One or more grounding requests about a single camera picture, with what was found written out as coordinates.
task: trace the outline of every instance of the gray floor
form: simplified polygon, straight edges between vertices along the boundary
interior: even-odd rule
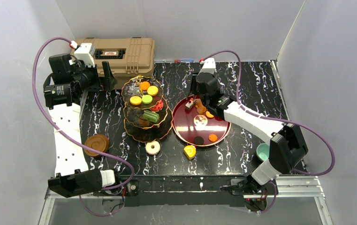
[[[88,208],[103,213],[100,199],[85,199]],[[245,208],[227,205],[158,205],[126,207],[113,217],[96,217],[86,212],[79,199],[56,199],[53,225],[321,225],[313,197],[277,198],[267,213],[257,216]]]

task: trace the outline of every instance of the black marble tabletop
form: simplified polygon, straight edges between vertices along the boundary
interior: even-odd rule
[[[164,98],[171,109],[185,98],[190,88],[190,75],[200,70],[199,63],[156,63],[154,76],[161,82]],[[235,95],[238,64],[217,63],[215,76],[225,93]],[[243,62],[240,98],[249,108],[271,117],[286,119],[282,99],[269,62]],[[124,102],[119,91],[88,94],[82,119],[81,137],[85,142],[94,134],[105,134],[110,140],[109,154],[130,162],[136,175],[191,176],[191,175],[246,175],[260,164],[256,148],[262,141],[233,124],[227,137],[212,147],[198,150],[189,161],[183,153],[184,143],[173,130],[160,140],[161,151],[156,156],[145,152],[145,144],[135,141],[124,129]],[[110,158],[85,155],[89,168],[118,169],[129,175],[125,164]]]

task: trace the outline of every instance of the red label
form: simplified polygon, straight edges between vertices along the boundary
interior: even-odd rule
[[[104,52],[104,55],[117,55],[117,52]]]

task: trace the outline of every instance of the macaron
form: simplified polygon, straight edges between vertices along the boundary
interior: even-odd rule
[[[141,82],[140,84],[141,90],[147,90],[150,86],[151,84],[148,81]]]
[[[150,96],[155,96],[155,95],[158,94],[159,89],[158,89],[158,87],[156,87],[156,86],[151,86],[151,87],[149,87],[149,88],[146,90],[146,92],[147,92],[148,95],[150,95]]]
[[[152,102],[152,96],[150,95],[143,95],[142,96],[142,103],[149,104]]]
[[[130,98],[130,104],[132,105],[140,105],[142,102],[142,99],[140,96],[132,96]]]

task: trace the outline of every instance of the green cake slice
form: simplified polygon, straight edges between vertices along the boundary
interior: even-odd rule
[[[156,112],[149,111],[149,110],[145,111],[142,116],[144,117],[145,120],[148,120],[152,123],[156,123],[159,120],[159,114],[157,114]]]

